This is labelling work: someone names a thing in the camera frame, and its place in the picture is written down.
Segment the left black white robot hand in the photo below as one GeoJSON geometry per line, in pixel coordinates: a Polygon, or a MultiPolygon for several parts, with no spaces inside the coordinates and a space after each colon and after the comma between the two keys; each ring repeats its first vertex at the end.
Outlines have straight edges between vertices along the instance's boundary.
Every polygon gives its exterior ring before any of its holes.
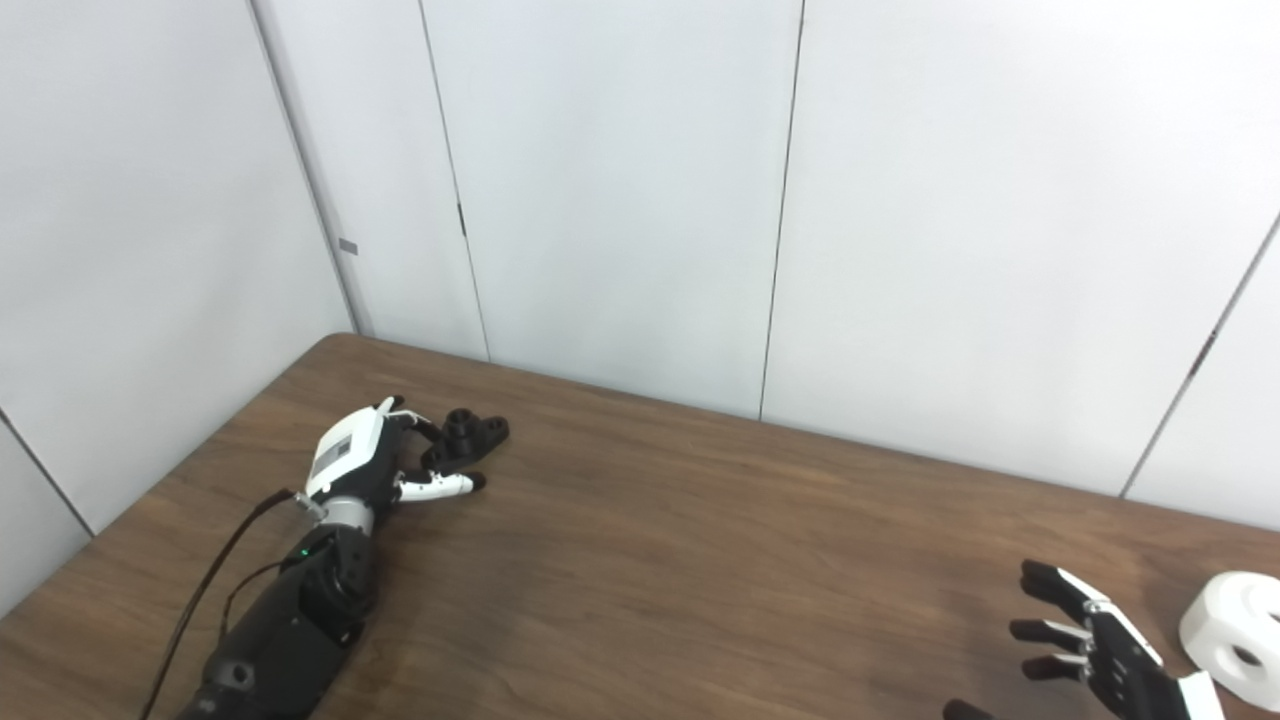
{"type": "Polygon", "coordinates": [[[401,446],[410,432],[430,441],[444,438],[440,427],[403,409],[403,397],[392,396],[361,407],[321,437],[303,488],[306,503],[317,515],[335,516],[358,506],[380,512],[396,503],[425,503],[486,487],[481,473],[401,466],[401,446]]]}

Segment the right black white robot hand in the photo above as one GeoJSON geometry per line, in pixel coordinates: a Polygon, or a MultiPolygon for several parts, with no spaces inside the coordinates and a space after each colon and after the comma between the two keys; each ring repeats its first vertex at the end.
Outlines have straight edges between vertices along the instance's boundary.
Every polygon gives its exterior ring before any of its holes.
{"type": "Polygon", "coordinates": [[[1014,639],[1056,647],[1053,653],[1021,662],[1025,679],[1079,683],[1116,719],[1225,716],[1208,673],[1170,674],[1162,656],[1107,594],[1047,562],[1025,559],[1020,569],[1023,593],[1053,605],[1071,620],[1010,621],[1014,639]]]}

